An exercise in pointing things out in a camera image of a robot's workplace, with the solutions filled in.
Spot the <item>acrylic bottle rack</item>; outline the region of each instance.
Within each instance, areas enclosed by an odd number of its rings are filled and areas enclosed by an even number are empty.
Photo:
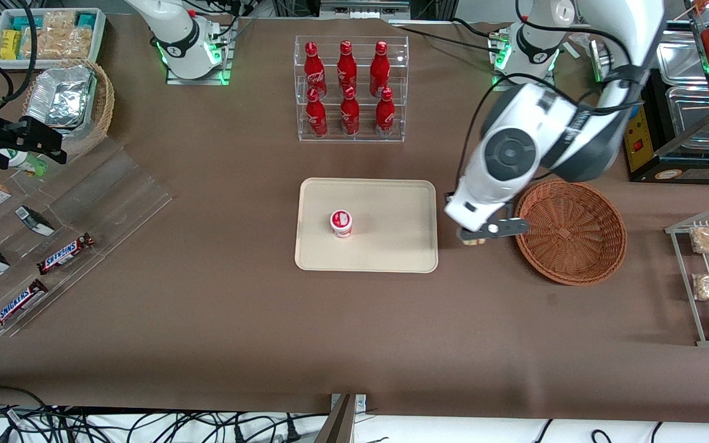
[[[349,40],[352,54],[357,62],[357,101],[360,104],[360,131],[346,135],[341,129],[340,105],[343,94],[338,86],[338,57],[340,43]],[[388,43],[390,78],[388,86],[393,90],[396,105],[393,129],[388,138],[378,137],[375,132],[376,109],[379,98],[369,93],[371,61],[379,40]],[[306,115],[308,84],[305,76],[305,44],[315,42],[319,58],[324,63],[324,78],[327,95],[321,99],[327,114],[327,135],[317,138],[310,128]],[[297,101],[297,135],[299,140],[314,142],[403,142],[406,137],[406,97],[409,83],[409,38],[408,37],[355,37],[355,36],[297,36],[295,38],[295,97]]]

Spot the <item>clear acrylic display stand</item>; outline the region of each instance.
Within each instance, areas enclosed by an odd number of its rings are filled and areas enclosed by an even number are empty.
[[[341,129],[341,101],[343,95],[338,86],[338,57],[343,40],[352,43],[352,54],[357,62],[357,101],[360,103],[360,132],[345,135]],[[377,136],[375,129],[376,109],[379,98],[369,93],[371,61],[377,42],[388,43],[390,79],[396,104],[394,126],[388,138]],[[327,95],[321,103],[327,114],[327,135],[317,138],[310,128],[305,111],[308,103],[308,84],[305,76],[305,44],[315,42],[319,58],[324,63],[324,78]],[[403,142],[406,137],[406,95],[409,83],[409,38],[408,37],[351,37],[351,36],[297,36],[295,38],[295,96],[297,98],[297,135],[303,141],[316,142]]]
[[[10,193],[0,204],[0,251],[10,264],[0,272],[0,310],[36,278],[49,289],[0,328],[0,335],[8,337],[31,322],[171,200],[112,138],[104,138],[66,165],[49,162],[43,177],[19,172],[0,183]],[[15,214],[21,205],[42,213],[54,233],[42,236],[28,229]],[[84,233],[94,239],[94,246],[48,275],[39,274],[37,263]]]

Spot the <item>brown woven basket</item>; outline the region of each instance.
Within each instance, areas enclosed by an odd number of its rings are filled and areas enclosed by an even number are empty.
[[[600,283],[625,259],[622,218],[590,185],[546,180],[521,196],[518,216],[529,221],[529,232],[516,237],[521,253],[551,280]]]
[[[62,149],[70,155],[84,154],[84,152],[89,151],[91,148],[95,148],[98,143],[106,138],[111,124],[111,118],[113,117],[113,85],[106,75],[106,72],[96,63],[85,59],[62,61],[59,68],[71,68],[77,65],[84,65],[90,68],[90,70],[95,71],[98,76],[98,85],[95,88],[95,104],[92,109],[92,122],[95,126],[93,126],[87,137],[66,138],[62,141]],[[26,101],[23,102],[23,113],[26,113],[29,100],[31,99],[31,93],[34,92],[35,84],[36,81],[32,79],[31,85],[29,85],[26,92]]]

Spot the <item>red bottle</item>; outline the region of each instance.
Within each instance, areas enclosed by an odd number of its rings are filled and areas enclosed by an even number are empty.
[[[324,83],[324,63],[319,58],[316,43],[306,43],[306,79],[308,87],[319,93],[319,98],[327,95],[327,84]]]
[[[347,87],[343,91],[341,103],[341,130],[346,135],[354,135],[360,131],[360,104],[355,98],[355,88]]]
[[[382,88],[388,86],[390,78],[390,61],[388,60],[388,43],[377,42],[377,54],[371,62],[371,87],[369,91],[374,97],[382,94]]]
[[[315,137],[321,138],[327,135],[327,115],[324,113],[324,105],[319,101],[319,93],[316,89],[308,90],[306,114]]]
[[[354,87],[357,93],[357,62],[352,56],[352,43],[349,40],[341,42],[341,57],[338,59],[338,86],[341,90]]]
[[[377,135],[388,138],[393,129],[393,115],[396,113],[396,105],[393,104],[393,90],[389,87],[382,89],[382,100],[377,103]]]

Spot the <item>brown table surface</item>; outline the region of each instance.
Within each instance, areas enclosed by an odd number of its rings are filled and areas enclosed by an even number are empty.
[[[164,84],[140,17],[110,25],[110,134],[174,201],[26,330],[0,337],[0,383],[49,404],[299,412],[353,391],[380,414],[709,421],[709,348],[694,346],[662,232],[709,210],[709,186],[628,183],[619,157],[593,184],[625,219],[625,264],[597,286],[561,286],[512,239],[462,246],[442,212],[490,84],[482,51],[410,34],[405,144],[342,149],[297,140],[295,35],[404,31],[380,20],[257,20],[237,40],[231,85],[178,87]],[[424,29],[476,41],[452,26]],[[587,64],[561,56],[559,86],[589,88]],[[432,182],[439,267],[298,269],[308,177]]]

